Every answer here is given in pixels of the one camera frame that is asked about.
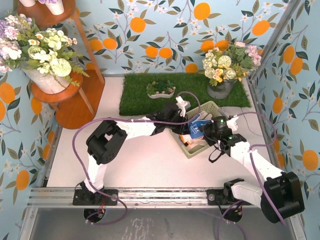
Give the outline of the blue white knit gloves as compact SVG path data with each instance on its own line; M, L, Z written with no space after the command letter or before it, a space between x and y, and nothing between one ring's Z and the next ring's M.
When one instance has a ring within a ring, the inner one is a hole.
M204 137L203 127L211 122L212 115L208 113L198 113L193 120L188 123L189 135L191 140L197 140Z

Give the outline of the green plastic storage basket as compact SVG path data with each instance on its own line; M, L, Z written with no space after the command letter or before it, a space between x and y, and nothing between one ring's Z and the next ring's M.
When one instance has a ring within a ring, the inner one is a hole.
M200 105L200 112L202 111L206 111L209 114L212 114L212 117L219 117L219 116L224 116L226 117L226 114L218 107L218 105L213 102L212 100L207 101L206 103L203 103ZM190 159L195 157L196 155L198 155L199 153L203 152L204 150L208 149L210 146L207 144L205 146L196 146L194 148L192 148L190 151L187 149L187 146L185 146L180 138L179 135L173 133L172 131L170 132L171 136L173 137L173 139L175 140L175 142L177 143L177 145L180 147L180 149L182 150L182 152L184 153L184 155Z

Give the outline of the grey striped canvas glove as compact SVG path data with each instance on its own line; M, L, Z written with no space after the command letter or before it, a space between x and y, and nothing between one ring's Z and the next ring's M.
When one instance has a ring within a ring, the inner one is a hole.
M211 114L211 113L208 113L207 111L202 111L202 112L200 112L200 113L202 113L202 114ZM199 140L198 142L196 142L196 143L194 143L194 144L192 144L192 145L189 145L189 146L187 146L186 148L189 150L189 151L191 151L191 149L193 149L193 148L195 148L196 146L205 146L207 143L206 143L206 141L204 140L204 136L203 136L203 138L201 138L201 140Z

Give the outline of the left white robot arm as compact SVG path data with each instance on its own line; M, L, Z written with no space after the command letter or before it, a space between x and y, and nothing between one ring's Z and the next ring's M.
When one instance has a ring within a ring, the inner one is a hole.
M176 103L167 102L162 110L136 120L103 120L86 140L88 169L81 189L94 194L104 188L104 176L109 164L116 158L126 140L154 136L170 129L183 134L188 129L186 110L188 101L181 96Z

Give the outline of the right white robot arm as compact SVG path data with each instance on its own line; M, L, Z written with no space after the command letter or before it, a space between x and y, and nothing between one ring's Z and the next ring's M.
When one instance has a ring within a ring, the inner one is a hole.
M229 204L243 201L254 205L271 223L302 213L305 204L299 177L271 164L244 136L235 133L236 120L236 116L230 119L218 116L201 128L208 145L238 161L258 181L258 185L242 178L227 181L223 184L222 199Z

